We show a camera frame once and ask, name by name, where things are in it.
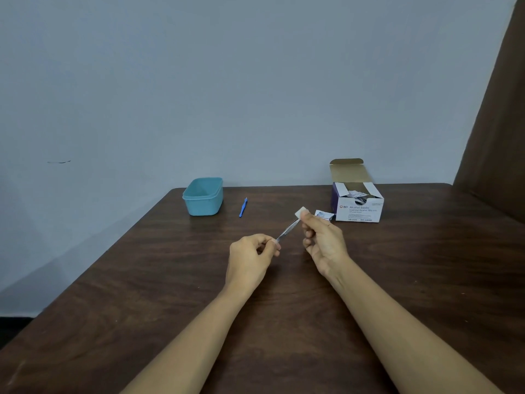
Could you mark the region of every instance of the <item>dark floor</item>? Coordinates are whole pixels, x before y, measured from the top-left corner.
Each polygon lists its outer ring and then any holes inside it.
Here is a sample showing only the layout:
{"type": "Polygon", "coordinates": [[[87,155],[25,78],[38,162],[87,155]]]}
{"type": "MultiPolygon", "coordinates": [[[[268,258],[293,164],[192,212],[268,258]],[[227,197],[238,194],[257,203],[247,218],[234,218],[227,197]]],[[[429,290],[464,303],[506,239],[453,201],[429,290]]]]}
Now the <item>dark floor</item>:
{"type": "Polygon", "coordinates": [[[24,329],[33,318],[0,317],[0,349],[24,329]]]}

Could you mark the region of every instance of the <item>open box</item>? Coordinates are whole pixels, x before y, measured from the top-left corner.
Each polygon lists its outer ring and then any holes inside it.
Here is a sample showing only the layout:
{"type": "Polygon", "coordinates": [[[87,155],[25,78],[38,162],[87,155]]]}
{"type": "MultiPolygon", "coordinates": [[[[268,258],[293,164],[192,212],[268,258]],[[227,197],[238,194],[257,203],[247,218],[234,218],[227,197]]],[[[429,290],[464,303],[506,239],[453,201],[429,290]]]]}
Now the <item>open box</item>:
{"type": "Polygon", "coordinates": [[[332,212],[336,221],[378,223],[385,202],[372,183],[363,159],[334,159],[330,162],[332,174],[332,212]],[[364,192],[364,203],[351,198],[348,191],[364,192]]]}

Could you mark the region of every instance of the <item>person's left arm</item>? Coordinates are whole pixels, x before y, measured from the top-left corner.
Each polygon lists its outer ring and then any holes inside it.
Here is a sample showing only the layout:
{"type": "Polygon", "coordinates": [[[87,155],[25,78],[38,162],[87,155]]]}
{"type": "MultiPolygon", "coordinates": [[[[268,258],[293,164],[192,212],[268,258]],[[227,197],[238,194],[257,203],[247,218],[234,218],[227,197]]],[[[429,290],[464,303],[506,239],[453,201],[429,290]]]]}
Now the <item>person's left arm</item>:
{"type": "Polygon", "coordinates": [[[232,243],[223,290],[121,394],[200,392],[233,320],[259,286],[279,249],[275,239],[263,234],[232,243]]]}

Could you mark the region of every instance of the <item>dark brown tabletop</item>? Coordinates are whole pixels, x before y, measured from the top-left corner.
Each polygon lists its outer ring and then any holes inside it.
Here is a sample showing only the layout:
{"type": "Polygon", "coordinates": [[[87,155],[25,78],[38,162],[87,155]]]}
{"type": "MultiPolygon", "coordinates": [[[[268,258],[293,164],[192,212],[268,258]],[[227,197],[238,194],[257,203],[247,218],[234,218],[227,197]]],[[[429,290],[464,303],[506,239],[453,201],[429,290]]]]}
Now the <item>dark brown tabletop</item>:
{"type": "MultiPolygon", "coordinates": [[[[385,291],[506,393],[525,389],[525,226],[445,184],[378,185],[379,224],[336,222],[385,291]]],[[[220,291],[228,247],[277,236],[330,186],[170,191],[0,351],[0,392],[118,393],[220,291]],[[240,207],[247,197],[242,218],[240,207]]],[[[202,392],[387,393],[388,375],[297,228],[233,323],[202,392]]]]}

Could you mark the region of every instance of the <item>blue plastic stick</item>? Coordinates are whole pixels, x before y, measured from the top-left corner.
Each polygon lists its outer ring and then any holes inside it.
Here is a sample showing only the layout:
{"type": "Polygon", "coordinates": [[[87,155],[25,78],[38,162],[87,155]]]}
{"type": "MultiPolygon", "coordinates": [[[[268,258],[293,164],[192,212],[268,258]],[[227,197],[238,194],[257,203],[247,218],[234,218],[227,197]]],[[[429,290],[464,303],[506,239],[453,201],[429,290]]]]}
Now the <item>blue plastic stick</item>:
{"type": "Polygon", "coordinates": [[[239,217],[242,217],[242,216],[243,216],[243,211],[244,211],[244,209],[246,208],[246,203],[248,203],[248,198],[244,198],[243,208],[240,209],[239,217]]]}

